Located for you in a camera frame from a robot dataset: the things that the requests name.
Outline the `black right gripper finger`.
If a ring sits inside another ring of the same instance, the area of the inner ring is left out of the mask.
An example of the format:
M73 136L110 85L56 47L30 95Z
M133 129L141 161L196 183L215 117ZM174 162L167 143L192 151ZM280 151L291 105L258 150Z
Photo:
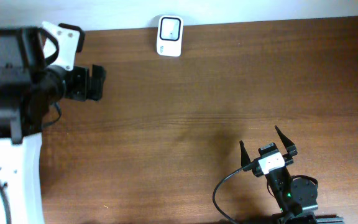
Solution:
M251 163L250 157L246 151L245 145L243 141L239 141L240 149L241 149L241 167L248 166Z
M279 129L279 127L277 125L275 125L275 130L280 138L280 140L282 141L283 145L285 148L289 148L295 145L295 143L290 140L288 137L286 137L282 131Z

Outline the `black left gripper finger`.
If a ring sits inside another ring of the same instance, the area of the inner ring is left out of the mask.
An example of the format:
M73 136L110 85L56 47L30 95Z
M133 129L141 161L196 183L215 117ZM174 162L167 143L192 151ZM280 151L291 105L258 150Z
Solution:
M103 84L92 83L88 89L88 99L99 101L103 97Z
M103 84L105 82L106 70L103 66L92 65L91 71L92 71L90 77L91 84Z

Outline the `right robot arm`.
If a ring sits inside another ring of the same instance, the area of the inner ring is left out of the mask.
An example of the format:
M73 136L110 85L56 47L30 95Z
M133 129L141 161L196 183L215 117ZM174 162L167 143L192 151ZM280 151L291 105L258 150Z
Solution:
M241 165L244 172L252 171L254 176L264 176L270 194L275 198L280 213L269 217L256 217L246 223L267 224L333 224L344 223L343 217L334 215L316 216L318 209L318 181L307 175L291 175L287 167L293 164L293 157L298 154L295 143L286 137L276 126L287 153L281 154L277 145L272 142L260 147L260 156L253 161L250 159L245 145L239 142L241 149Z

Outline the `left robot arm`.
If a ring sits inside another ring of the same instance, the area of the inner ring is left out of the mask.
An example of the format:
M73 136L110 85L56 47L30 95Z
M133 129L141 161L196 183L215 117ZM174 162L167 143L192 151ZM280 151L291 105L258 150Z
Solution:
M0 28L0 223L43 223L44 121L60 100L99 101L106 71L75 65L85 32L69 24Z

